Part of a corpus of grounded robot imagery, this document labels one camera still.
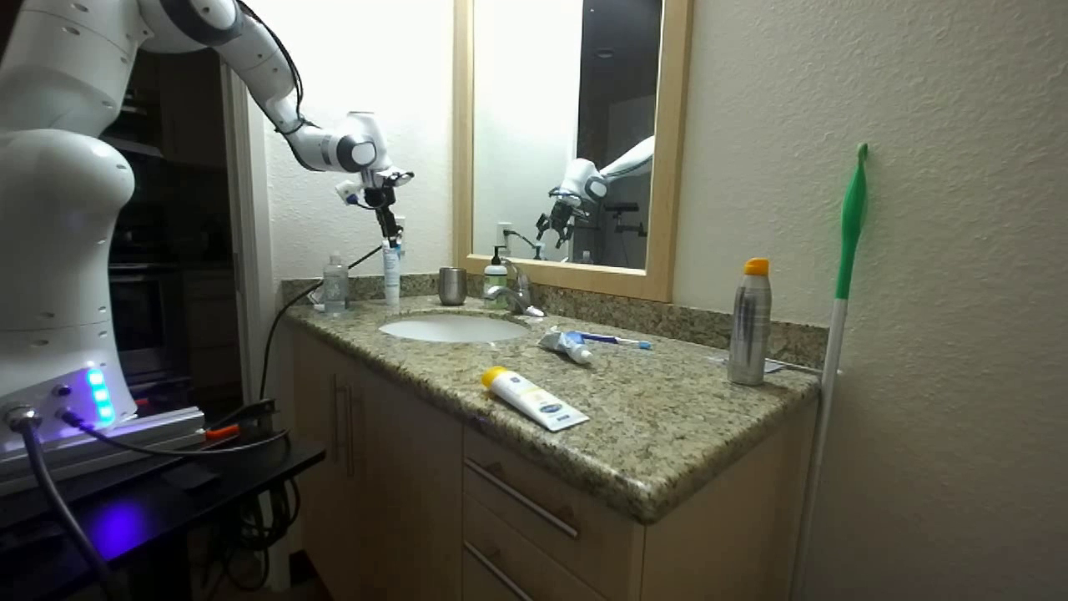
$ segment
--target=orange cap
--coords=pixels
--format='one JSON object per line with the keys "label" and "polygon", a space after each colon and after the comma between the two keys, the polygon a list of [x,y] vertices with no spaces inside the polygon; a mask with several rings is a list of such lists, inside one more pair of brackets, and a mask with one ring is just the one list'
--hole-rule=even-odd
{"label": "orange cap", "polygon": [[482,385],[485,386],[486,389],[489,389],[489,385],[492,384],[494,380],[497,380],[497,377],[501,376],[505,371],[508,370],[501,366],[493,366],[487,369],[486,374],[482,375]]}
{"label": "orange cap", "polygon": [[764,256],[754,256],[745,260],[747,275],[767,275],[770,263]]}

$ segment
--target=backsplash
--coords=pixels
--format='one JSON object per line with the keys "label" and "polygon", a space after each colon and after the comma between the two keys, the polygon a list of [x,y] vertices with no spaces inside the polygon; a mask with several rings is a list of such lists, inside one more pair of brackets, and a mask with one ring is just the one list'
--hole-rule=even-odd
{"label": "backsplash", "polygon": [[[292,298],[315,281],[314,279],[285,280],[280,286],[282,297]],[[731,343],[729,314],[554,285],[535,283],[531,287],[534,305],[551,315],[647,332],[717,349],[726,349]],[[349,278],[348,290],[349,298],[355,300],[381,298],[382,276]],[[481,291],[482,274],[468,273],[468,295],[478,296]],[[427,296],[437,292],[436,272],[400,276],[402,296]],[[773,321],[769,354],[774,360],[819,368],[827,349],[827,334],[826,328]]]}

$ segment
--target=white sink basin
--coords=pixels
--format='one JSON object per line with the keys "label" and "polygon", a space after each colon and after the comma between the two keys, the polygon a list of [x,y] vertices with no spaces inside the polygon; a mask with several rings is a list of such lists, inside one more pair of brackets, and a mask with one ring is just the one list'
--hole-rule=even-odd
{"label": "white sink basin", "polygon": [[445,314],[411,316],[378,330],[391,336],[426,343],[493,343],[528,333],[525,328],[504,320]]}

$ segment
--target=bathroom vanity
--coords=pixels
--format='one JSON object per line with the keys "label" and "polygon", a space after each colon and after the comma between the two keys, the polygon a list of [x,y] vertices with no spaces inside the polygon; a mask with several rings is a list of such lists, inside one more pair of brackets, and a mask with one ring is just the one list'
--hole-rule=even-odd
{"label": "bathroom vanity", "polygon": [[[511,320],[497,343],[378,329],[420,313]],[[328,447],[300,478],[303,547],[334,599],[785,599],[818,382],[733,385],[707,347],[617,332],[581,367],[550,328],[436,297],[400,314],[292,310],[296,427]],[[494,365],[587,414],[549,433],[484,391]]]}

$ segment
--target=chrome faucet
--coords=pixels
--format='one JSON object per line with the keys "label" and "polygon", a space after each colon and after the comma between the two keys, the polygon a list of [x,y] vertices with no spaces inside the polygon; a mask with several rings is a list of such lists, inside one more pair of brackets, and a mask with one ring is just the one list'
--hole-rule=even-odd
{"label": "chrome faucet", "polygon": [[503,294],[508,299],[508,306],[512,309],[513,314],[544,318],[545,312],[531,304],[531,300],[533,300],[531,297],[531,280],[527,276],[527,273],[519,268],[519,265],[506,257],[502,257],[501,262],[506,267],[512,267],[516,270],[516,289],[512,289],[507,285],[493,285],[486,290],[486,298],[496,300]]}

